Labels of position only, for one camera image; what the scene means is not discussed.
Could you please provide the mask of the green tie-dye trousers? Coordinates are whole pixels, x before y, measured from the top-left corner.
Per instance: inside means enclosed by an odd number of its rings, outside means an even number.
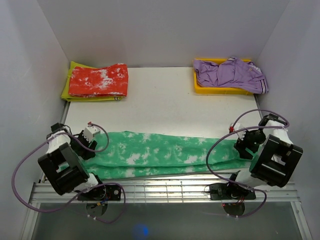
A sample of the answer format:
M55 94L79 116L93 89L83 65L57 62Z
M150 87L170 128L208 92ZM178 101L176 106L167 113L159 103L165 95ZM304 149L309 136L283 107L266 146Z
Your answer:
M242 169L250 160L242 159L234 148L236 140L172 136L131 131L110 132L95 137L98 152L84 161L86 170L102 180L166 176Z

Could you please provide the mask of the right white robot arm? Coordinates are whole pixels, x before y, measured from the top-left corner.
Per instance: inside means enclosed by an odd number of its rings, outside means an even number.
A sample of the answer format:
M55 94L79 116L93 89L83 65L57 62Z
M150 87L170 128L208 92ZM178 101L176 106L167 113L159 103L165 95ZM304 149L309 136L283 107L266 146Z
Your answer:
M261 185L284 187L290 180L303 149L288 136L286 122L275 114L265 115L256 130L238 133L234 148L240 158L251 160L248 169L231 175L225 193L231 199L245 198L250 188Z

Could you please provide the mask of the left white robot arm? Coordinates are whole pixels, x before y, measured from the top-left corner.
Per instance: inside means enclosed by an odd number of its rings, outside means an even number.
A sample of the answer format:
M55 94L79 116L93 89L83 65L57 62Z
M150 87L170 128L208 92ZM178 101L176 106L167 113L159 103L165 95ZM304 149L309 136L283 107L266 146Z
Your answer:
M62 123L51 126L47 135L48 149L37 162L49 183L59 195L85 190L95 200L106 195L106 187L94 173L89 173L84 160L96 156L98 142L94 137L100 130L88 125L79 134L73 135L70 128Z

